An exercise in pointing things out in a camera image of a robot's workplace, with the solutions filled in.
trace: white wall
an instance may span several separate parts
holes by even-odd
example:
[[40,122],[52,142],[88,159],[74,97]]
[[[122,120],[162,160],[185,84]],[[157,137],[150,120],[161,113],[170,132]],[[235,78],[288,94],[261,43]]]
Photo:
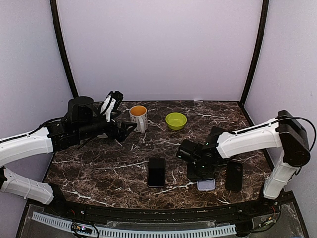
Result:
[[[271,1],[259,63],[246,109],[255,123],[282,109],[317,126],[317,1]],[[312,142],[310,126],[302,122]],[[270,151],[277,159],[277,151]],[[317,147],[287,185],[299,203],[311,237],[317,237]]]
[[60,0],[80,95],[239,100],[262,1]]
[[[0,0],[0,138],[27,132],[67,111],[71,93],[48,0]],[[7,167],[41,181],[52,155]],[[0,193],[0,237],[14,238],[25,200]]]

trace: black cable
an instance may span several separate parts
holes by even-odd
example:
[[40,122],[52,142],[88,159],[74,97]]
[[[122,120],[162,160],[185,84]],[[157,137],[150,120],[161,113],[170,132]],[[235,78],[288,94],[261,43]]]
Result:
[[[95,228],[96,233],[97,233],[97,238],[98,238],[98,237],[99,237],[99,231],[98,231],[98,229],[95,227],[95,225],[93,225],[93,224],[90,224],[90,225],[91,225],[93,228]],[[88,238],[88,237],[91,236],[91,234],[90,234],[89,236],[81,235],[81,234],[79,234],[76,230],[73,230],[73,232],[75,232],[75,236],[78,237],[78,238],[83,238],[83,237]]]
[[23,134],[23,135],[19,135],[19,136],[15,136],[15,137],[11,137],[11,138],[8,138],[6,140],[1,140],[0,141],[0,144],[1,143],[5,143],[5,142],[8,142],[8,141],[11,141],[11,140],[16,140],[16,139],[20,139],[20,138],[23,138],[23,137],[26,137],[28,135],[32,135],[34,134],[35,132],[39,131],[40,129],[42,129],[44,126],[46,126],[48,123],[50,122],[53,122],[53,121],[56,121],[56,120],[61,120],[62,118],[53,118],[51,120],[48,120],[46,122],[44,122],[43,124],[41,124],[38,128],[36,128],[35,130],[31,131],[30,133],[28,134]]
[[268,125],[270,125],[270,124],[275,124],[275,123],[278,123],[278,122],[280,122],[280,121],[291,120],[291,119],[304,120],[304,121],[308,122],[308,123],[311,125],[311,127],[313,128],[313,131],[314,131],[314,139],[313,139],[312,145],[311,145],[311,147],[310,147],[310,149],[309,149],[309,151],[311,151],[311,150],[313,149],[314,145],[315,145],[315,142],[316,142],[316,136],[317,136],[316,128],[315,128],[314,124],[313,124],[310,120],[308,120],[308,119],[306,119],[306,118],[302,118],[302,117],[281,118],[281,119],[277,119],[277,120],[275,120],[275,121],[273,121],[273,122],[271,122],[271,123],[267,123],[267,124],[264,124],[264,125],[256,126],[256,127],[254,127],[254,128],[250,128],[250,129],[245,129],[245,130],[239,131],[238,133],[235,133],[235,132],[229,132],[229,133],[230,133],[230,134],[233,134],[233,135],[242,134],[242,133],[249,132],[249,131],[252,131],[252,130],[256,130],[256,129],[259,129],[259,128],[262,128],[262,127],[266,127],[266,126],[268,126]]
[[280,205],[279,205],[279,210],[280,210],[279,215],[278,215],[278,217],[275,219],[275,222],[274,222],[272,225],[270,225],[267,229],[257,231],[258,229],[262,228],[262,227],[257,226],[257,227],[255,227],[255,228],[253,228],[253,229],[251,229],[251,230],[248,230],[248,231],[238,231],[238,230],[237,230],[237,233],[238,233],[238,234],[249,234],[249,233],[266,232],[266,231],[270,230],[270,229],[278,222],[278,220],[280,219],[280,217],[281,217],[281,215],[282,215],[282,196],[281,196],[281,195],[280,195],[280,198],[279,198],[279,204],[280,204]]
[[[57,213],[56,211],[54,211],[51,207],[47,206],[46,208],[49,208],[52,212],[54,212],[54,213],[55,213],[56,215],[58,215],[59,217],[64,217],[64,216],[60,215],[59,213]],[[94,224],[92,224],[92,223],[90,223],[90,222],[88,222],[88,221],[81,220],[81,219],[79,219],[79,218],[76,217],[75,213],[73,213],[73,214],[74,214],[75,219],[76,219],[77,221],[80,221],[80,222],[83,222],[83,223],[85,223],[85,224],[89,224],[90,226],[92,226],[92,227],[95,229],[96,233],[97,233],[96,238],[99,238],[99,231],[98,231],[97,227],[96,227]]]
[[83,148],[89,141],[93,140],[93,139],[96,138],[96,137],[97,137],[96,135],[90,137],[90,138],[87,139],[84,143],[82,143],[80,146],[78,146],[77,149],[79,150],[79,149]]
[[[100,114],[101,115],[103,115],[107,110],[108,110],[108,108],[110,107],[110,104],[111,104],[111,102],[112,102],[112,99],[113,99],[113,92],[111,91],[109,94],[108,94],[108,96],[110,95],[110,100],[109,100],[109,103],[107,104],[107,106],[106,106],[106,108],[102,111],[102,112],[100,112]],[[102,107],[102,105],[103,105],[103,103],[101,103],[100,105],[99,105],[99,111],[101,110],[101,107]]]
[[302,170],[302,167],[300,167],[299,170],[296,171],[294,174],[297,176],[301,170]]
[[259,216],[262,211],[258,211],[258,212],[255,212],[255,213],[248,213],[248,212],[243,212],[243,211],[237,211],[236,213],[238,214],[243,214],[245,216]]
[[311,147],[310,147],[310,149],[309,149],[309,151],[311,151],[312,148],[313,148],[314,145],[315,145],[315,142],[316,142],[316,128],[315,128],[314,124],[313,124],[310,120],[308,120],[308,119],[306,119],[306,118],[302,118],[302,117],[289,117],[289,118],[278,119],[278,120],[276,120],[276,121],[273,121],[271,124],[275,124],[275,123],[278,123],[278,122],[280,122],[280,121],[290,120],[290,119],[304,120],[304,121],[308,122],[309,125],[312,126],[313,131],[314,131],[314,139],[313,139],[312,145],[311,145]]

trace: bowl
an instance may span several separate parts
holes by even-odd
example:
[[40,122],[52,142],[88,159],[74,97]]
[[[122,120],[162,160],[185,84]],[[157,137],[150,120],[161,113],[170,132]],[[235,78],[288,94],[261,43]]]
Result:
[[180,130],[186,125],[187,118],[182,113],[170,113],[166,116],[166,122],[172,130]]

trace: white mug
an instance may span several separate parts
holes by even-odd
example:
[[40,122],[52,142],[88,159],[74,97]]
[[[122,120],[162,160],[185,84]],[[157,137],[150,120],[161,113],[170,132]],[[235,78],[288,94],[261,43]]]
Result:
[[130,118],[132,122],[138,124],[134,131],[144,134],[148,129],[148,116],[146,107],[141,105],[132,107],[130,109]]

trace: table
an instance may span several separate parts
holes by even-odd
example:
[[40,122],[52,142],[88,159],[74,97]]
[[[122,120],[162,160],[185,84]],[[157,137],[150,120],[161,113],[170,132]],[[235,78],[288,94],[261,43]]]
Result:
[[[175,156],[182,140],[204,143],[213,126],[226,130],[250,126],[237,102],[123,102],[118,120],[130,121],[129,109],[135,105],[148,109],[149,128],[145,134],[132,132],[122,143],[96,138],[81,149],[73,146],[58,152],[44,182],[58,184],[68,201],[117,208],[202,208],[257,199],[271,173],[262,151],[235,158],[243,164],[241,192],[224,188],[225,167],[216,171],[215,191],[199,192],[186,178],[186,162]],[[165,117],[170,112],[187,116],[182,130],[167,127]],[[147,187],[150,157],[166,158],[165,188]]]

